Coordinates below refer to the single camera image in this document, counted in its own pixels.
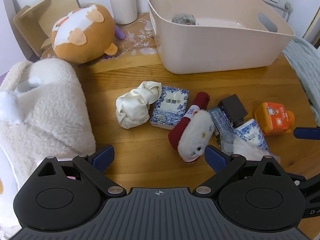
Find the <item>gray blanket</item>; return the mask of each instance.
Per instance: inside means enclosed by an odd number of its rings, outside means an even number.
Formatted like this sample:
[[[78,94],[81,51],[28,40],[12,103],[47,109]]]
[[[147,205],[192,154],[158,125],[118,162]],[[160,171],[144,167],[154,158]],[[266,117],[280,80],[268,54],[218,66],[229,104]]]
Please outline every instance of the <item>gray blanket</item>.
[[[289,42],[283,54],[297,73],[316,122],[320,123],[320,54],[309,42],[298,37]]]

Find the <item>blue floral packaging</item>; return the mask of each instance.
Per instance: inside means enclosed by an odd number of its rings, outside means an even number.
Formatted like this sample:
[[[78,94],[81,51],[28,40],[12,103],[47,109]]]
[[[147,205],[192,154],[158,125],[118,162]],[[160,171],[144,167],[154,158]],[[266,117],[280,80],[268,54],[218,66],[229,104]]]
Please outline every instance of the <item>blue floral packaging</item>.
[[[173,129],[186,113],[188,95],[188,90],[162,86],[161,96],[155,102],[151,116],[151,125]]]
[[[234,132],[243,140],[269,151],[267,142],[256,120],[250,119],[239,127],[234,128]]]

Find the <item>printed label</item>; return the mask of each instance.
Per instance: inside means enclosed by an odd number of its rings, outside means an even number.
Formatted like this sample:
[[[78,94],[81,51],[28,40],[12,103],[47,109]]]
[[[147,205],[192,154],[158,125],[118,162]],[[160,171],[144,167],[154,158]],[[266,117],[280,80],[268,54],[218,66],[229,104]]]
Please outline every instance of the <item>printed label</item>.
[[[287,130],[290,126],[288,114],[281,104],[267,103],[267,111],[274,130]]]
[[[219,135],[221,130],[227,130],[233,132],[233,128],[230,124],[227,115],[221,111],[218,107],[215,107],[208,111],[212,117],[212,120],[216,126],[215,134]]]
[[[199,106],[192,105],[192,106],[190,106],[190,108],[188,109],[188,111],[186,112],[186,114],[183,117],[187,117],[191,120],[193,118],[193,116],[196,113],[198,113],[199,110],[200,110]]]
[[[320,213],[320,209],[316,212],[315,210],[311,210],[311,212],[310,212],[310,215],[313,215],[313,214],[318,214],[318,213]]]

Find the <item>white rag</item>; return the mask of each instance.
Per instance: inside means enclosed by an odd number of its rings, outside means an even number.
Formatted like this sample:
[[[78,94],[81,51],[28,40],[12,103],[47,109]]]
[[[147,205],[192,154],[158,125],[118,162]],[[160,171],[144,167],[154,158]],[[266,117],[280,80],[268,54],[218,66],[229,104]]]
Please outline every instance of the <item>white rag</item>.
[[[129,129],[148,121],[150,104],[159,99],[161,91],[161,83],[143,81],[136,89],[118,97],[116,117],[120,126]]]

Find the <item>wooden table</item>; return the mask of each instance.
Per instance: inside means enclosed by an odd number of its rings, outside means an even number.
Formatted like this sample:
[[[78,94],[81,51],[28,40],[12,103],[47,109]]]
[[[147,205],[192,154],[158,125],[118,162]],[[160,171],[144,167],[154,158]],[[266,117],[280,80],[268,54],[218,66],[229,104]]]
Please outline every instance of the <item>wooden table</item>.
[[[116,98],[142,81],[187,89],[190,103],[199,91],[205,91],[211,97],[208,108],[236,93],[249,113],[248,119],[262,102],[282,103],[295,114],[296,126],[316,125],[300,82],[283,55],[268,67],[190,75],[168,72],[157,54],[99,62],[76,71],[87,99],[97,147],[112,144],[116,151],[106,175],[127,191],[131,187],[193,189],[214,174],[204,158],[194,164],[183,162],[168,142],[169,130],[153,127],[149,122],[128,130],[119,126]],[[307,179],[320,172],[320,141],[299,140],[292,133],[266,140],[270,151],[281,157],[286,171]],[[216,145],[213,138],[210,143]],[[320,232],[320,217],[304,219],[299,228],[313,239]]]

